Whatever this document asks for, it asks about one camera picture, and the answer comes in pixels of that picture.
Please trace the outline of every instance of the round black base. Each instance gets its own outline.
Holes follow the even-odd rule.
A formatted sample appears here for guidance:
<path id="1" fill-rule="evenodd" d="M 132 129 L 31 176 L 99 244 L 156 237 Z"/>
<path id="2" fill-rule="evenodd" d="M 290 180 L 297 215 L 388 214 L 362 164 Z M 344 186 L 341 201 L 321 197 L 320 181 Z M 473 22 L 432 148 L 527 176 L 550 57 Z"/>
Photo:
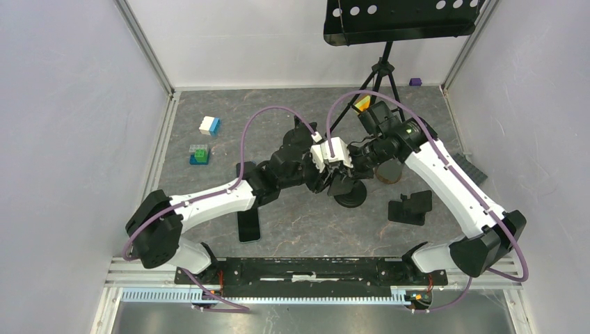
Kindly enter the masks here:
<path id="1" fill-rule="evenodd" d="M 336 203 L 343 207 L 353 208 L 365 202 L 367 199 L 367 187 L 361 181 L 355 181 L 352 191 L 346 195 L 334 196 Z"/>

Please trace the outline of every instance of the yellow block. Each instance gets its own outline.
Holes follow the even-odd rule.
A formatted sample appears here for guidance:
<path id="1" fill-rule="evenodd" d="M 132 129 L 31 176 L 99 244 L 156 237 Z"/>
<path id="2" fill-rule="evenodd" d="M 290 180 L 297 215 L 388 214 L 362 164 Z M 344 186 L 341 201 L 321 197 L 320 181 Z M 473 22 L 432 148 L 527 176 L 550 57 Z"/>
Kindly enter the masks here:
<path id="1" fill-rule="evenodd" d="M 356 104 L 354 106 L 357 107 L 358 110 L 360 110 L 360 111 L 365 111 L 367 108 L 369 108 L 370 103 L 371 103 L 371 95 L 367 95 L 364 98 L 360 99 L 359 102 L 356 102 Z"/>

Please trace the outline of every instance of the black mounting plate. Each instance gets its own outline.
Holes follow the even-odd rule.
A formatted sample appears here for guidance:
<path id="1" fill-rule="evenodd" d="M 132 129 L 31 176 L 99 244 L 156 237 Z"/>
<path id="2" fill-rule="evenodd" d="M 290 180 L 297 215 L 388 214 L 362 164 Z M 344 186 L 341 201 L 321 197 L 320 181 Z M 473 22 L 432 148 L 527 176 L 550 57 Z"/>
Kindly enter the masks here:
<path id="1" fill-rule="evenodd" d="M 470 35 L 484 0 L 328 0 L 324 40 L 333 46 Z M 370 6 L 376 12 L 369 14 Z M 352 8 L 358 14 L 352 15 Z"/>
<path id="2" fill-rule="evenodd" d="M 427 274 L 410 281 L 404 275 L 406 268 L 393 257 L 228 257 L 205 272 L 223 272 L 226 297 L 377 297 L 391 296 L 391 286 L 428 285 Z M 205 276 L 212 278 L 201 283 L 220 284 L 219 276 Z M 431 277 L 434 285 L 449 283 L 445 271 Z M 179 270 L 174 282 L 193 284 Z"/>

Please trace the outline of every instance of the black phone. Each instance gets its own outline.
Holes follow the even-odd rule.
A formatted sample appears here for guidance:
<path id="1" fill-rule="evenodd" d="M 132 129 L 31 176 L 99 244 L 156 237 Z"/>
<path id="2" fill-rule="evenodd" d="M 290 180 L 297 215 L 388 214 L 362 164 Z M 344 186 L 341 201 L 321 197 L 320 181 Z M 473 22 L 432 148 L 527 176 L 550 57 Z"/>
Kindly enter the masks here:
<path id="1" fill-rule="evenodd" d="M 244 172 L 254 169 L 256 164 L 251 161 L 244 162 Z M 239 175 L 239 164 L 236 165 L 236 176 Z M 258 208 L 240 211 L 238 216 L 238 238 L 240 242 L 252 242 L 260 240 L 260 220 Z"/>

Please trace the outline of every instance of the white wall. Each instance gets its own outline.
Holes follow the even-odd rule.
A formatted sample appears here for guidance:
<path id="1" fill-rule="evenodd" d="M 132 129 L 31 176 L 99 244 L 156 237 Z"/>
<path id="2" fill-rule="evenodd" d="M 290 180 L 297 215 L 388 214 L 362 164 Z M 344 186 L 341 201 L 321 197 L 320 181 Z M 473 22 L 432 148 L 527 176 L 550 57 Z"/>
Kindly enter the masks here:
<path id="1" fill-rule="evenodd" d="M 88 333 L 166 98 L 110 0 L 0 1 L 2 333 Z"/>
<path id="2" fill-rule="evenodd" d="M 528 224 L 540 333 L 587 333 L 590 2 L 502 1 L 449 89 L 487 190 Z"/>
<path id="3" fill-rule="evenodd" d="M 325 43 L 322 0 L 129 2 L 176 87 L 359 86 L 383 53 Z M 396 83 L 441 84 L 464 41 L 395 42 Z"/>

